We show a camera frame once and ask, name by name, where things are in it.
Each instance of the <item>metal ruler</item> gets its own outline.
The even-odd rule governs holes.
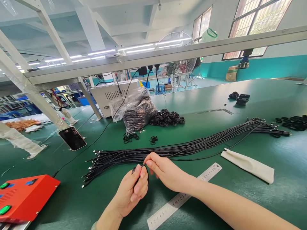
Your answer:
[[[214,163],[206,171],[204,171],[197,179],[208,182],[214,177],[222,167]],[[171,217],[185,202],[190,199],[191,196],[185,193],[178,193],[167,204],[160,208],[155,214],[147,219],[149,230],[156,230],[161,224],[163,224],[168,218]]]

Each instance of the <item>fluorescent light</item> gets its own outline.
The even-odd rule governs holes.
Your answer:
[[[75,60],[75,61],[73,61],[73,62],[87,61],[87,60],[90,60],[90,58],[85,58],[85,59]]]
[[[172,41],[167,41],[167,42],[159,42],[156,43],[156,45],[162,45],[162,44],[167,44],[167,43],[172,43],[172,42],[181,42],[185,40],[190,40],[191,38],[183,38],[183,39],[178,39],[178,40],[172,40]]]
[[[91,59],[105,58],[105,56],[92,57]]]
[[[161,46],[161,47],[159,47],[159,49],[161,49],[161,48],[166,48],[166,47],[171,47],[171,46],[177,46],[177,45],[180,45],[180,44],[174,44],[174,45],[168,45],[168,46]]]
[[[142,52],[142,51],[148,51],[148,50],[154,50],[154,48],[143,49],[143,50],[133,50],[133,51],[127,51],[126,53],[135,53],[135,52]]]
[[[53,62],[53,61],[61,61],[61,60],[64,60],[64,58],[45,60],[45,62]]]
[[[71,56],[70,58],[79,58],[79,57],[82,57],[82,55]]]
[[[38,66],[39,69],[42,69],[42,68],[47,68],[49,67],[48,65],[42,65],[42,66]]]
[[[87,55],[95,55],[95,54],[108,53],[108,52],[113,52],[113,51],[115,51],[115,50],[100,51],[100,52],[90,53],[90,54],[87,54]]]
[[[118,51],[122,51],[122,50],[130,50],[130,49],[141,48],[141,47],[152,46],[152,45],[153,45],[153,44],[147,44],[147,45],[134,46],[134,47],[129,47],[129,48],[123,48],[123,49],[120,49],[120,50],[118,50]]]

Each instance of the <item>red machine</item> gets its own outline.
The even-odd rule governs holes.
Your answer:
[[[59,184],[49,175],[7,181],[0,186],[0,222],[33,221]]]

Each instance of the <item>white cloth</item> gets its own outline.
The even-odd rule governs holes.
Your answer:
[[[26,128],[26,133],[35,132],[38,129],[43,128],[43,127],[44,126],[37,126],[37,125],[30,126],[30,127]]]
[[[250,157],[245,155],[233,152],[229,149],[225,149],[225,151],[221,154],[222,157],[239,166],[251,174],[263,179],[264,181],[272,184],[274,182],[274,169],[262,164],[259,161],[256,161]]]

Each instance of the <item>teal wall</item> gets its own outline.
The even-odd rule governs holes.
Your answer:
[[[225,79],[228,68],[239,62],[240,60],[202,63],[194,70],[194,75],[199,72],[202,77]],[[307,55],[250,59],[249,68],[237,73],[237,81],[280,77],[306,78]]]

